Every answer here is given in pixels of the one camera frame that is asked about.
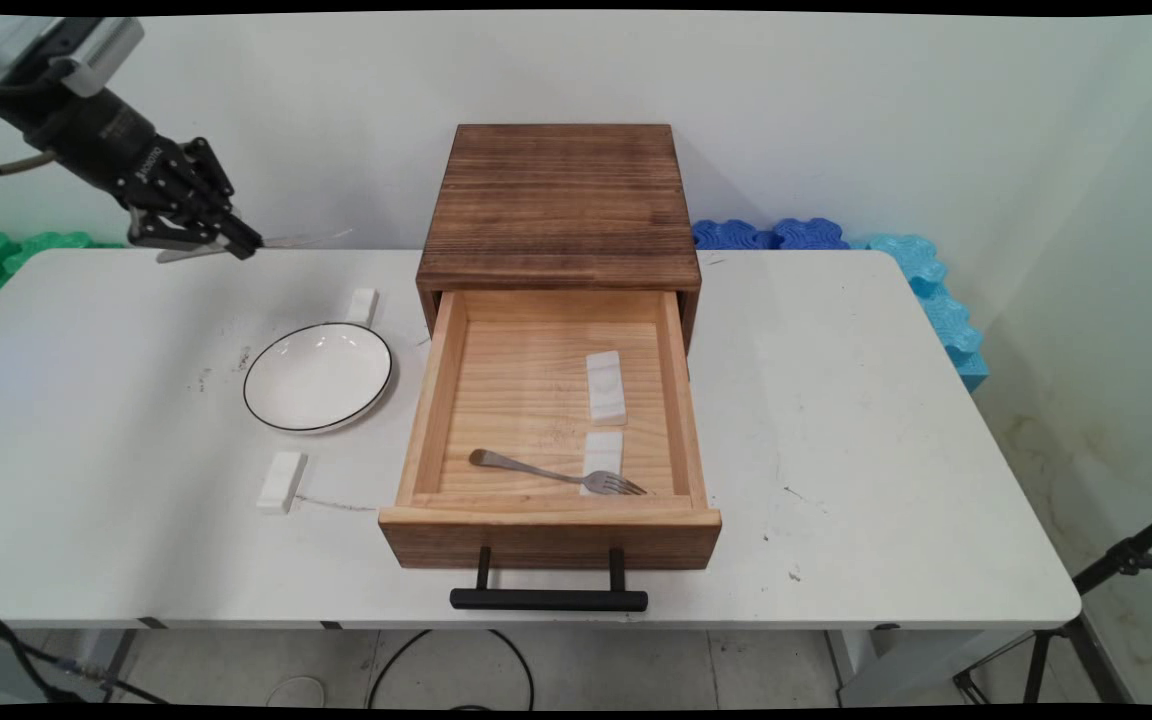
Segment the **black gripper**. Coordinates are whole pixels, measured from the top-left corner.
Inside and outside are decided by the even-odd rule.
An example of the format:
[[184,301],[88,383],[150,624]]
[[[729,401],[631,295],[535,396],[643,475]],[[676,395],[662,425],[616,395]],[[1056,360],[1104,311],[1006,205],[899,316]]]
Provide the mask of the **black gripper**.
[[264,247],[262,234],[238,219],[233,183],[211,143],[197,137],[180,150],[109,88],[90,97],[68,88],[0,94],[0,119],[37,151],[1,164],[0,176],[59,164],[127,209],[134,247],[220,249],[238,260]]

